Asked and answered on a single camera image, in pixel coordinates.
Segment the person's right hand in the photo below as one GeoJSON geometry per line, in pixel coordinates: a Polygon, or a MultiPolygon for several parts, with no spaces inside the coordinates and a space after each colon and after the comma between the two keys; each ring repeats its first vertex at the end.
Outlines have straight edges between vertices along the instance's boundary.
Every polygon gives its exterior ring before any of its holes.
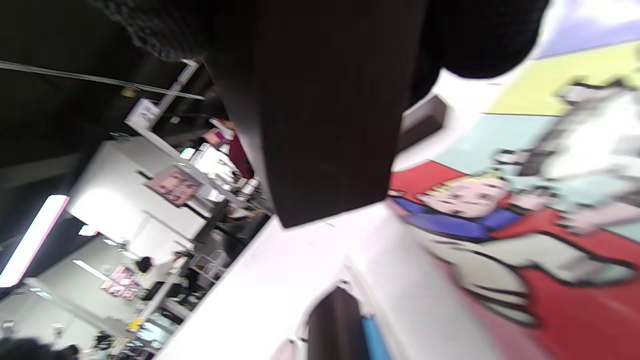
{"type": "MultiPolygon", "coordinates": [[[[213,42],[212,0],[92,0],[131,41],[161,60],[198,59],[213,42]]],[[[427,96],[442,69],[490,79],[535,47],[548,0],[430,0],[407,105],[427,96]]]]}

